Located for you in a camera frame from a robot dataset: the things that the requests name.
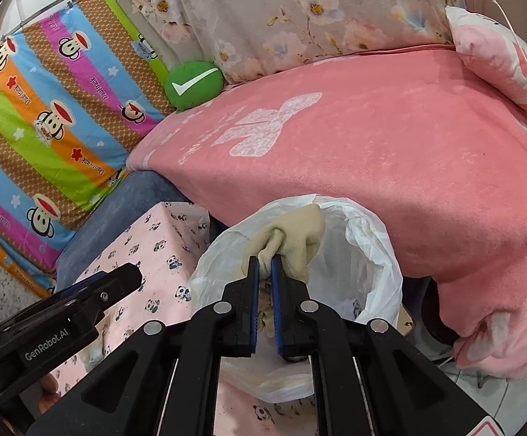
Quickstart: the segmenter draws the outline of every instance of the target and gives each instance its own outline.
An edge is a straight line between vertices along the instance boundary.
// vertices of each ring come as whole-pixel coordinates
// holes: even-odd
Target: bed
[[[260,0],[114,1],[152,42],[152,60],[166,69],[215,60],[234,85],[168,116],[130,170],[162,175],[226,224],[280,196],[350,196],[385,221],[405,275],[440,284],[442,319],[468,337],[461,364],[527,369],[527,352],[503,357],[527,310],[527,115],[463,67],[444,13],[448,4],[484,9],[479,0],[266,0],[263,9]],[[518,28],[527,0],[513,1],[524,8],[512,17]],[[132,222],[120,223],[128,202],[118,191],[103,203],[117,218],[105,242]],[[90,219],[90,231],[107,221]],[[80,249],[66,247],[58,265],[85,266]]]

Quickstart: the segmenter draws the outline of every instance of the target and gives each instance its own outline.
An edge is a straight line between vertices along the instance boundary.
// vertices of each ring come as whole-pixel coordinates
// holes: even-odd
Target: pink blanket
[[[341,57],[168,116],[132,152],[232,225],[274,199],[345,196],[433,275],[460,366],[527,372],[527,115],[448,48]]]

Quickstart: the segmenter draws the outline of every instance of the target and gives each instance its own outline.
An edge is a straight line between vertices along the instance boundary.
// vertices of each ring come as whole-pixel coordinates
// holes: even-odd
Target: blue gripper pad
[[[271,308],[273,310],[273,328],[276,337],[277,353],[281,356],[284,352],[284,342],[282,335],[282,304],[280,302],[280,280],[283,278],[281,260],[271,261]]]

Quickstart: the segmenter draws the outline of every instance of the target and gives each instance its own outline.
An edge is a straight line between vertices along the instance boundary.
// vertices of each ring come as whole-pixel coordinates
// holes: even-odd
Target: beige cloth
[[[282,256],[282,266],[287,276],[308,283],[308,264],[318,253],[324,235],[326,220],[316,204],[306,205],[279,216],[245,247],[241,269],[235,278],[247,275],[250,257],[260,261],[260,323],[267,336],[273,336],[271,309],[270,271],[274,255]]]

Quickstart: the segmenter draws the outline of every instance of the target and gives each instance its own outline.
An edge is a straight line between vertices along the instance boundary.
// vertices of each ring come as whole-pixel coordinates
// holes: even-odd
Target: green pillow
[[[224,75],[211,62],[187,62],[174,69],[165,83],[165,93],[180,112],[215,98],[224,89]]]

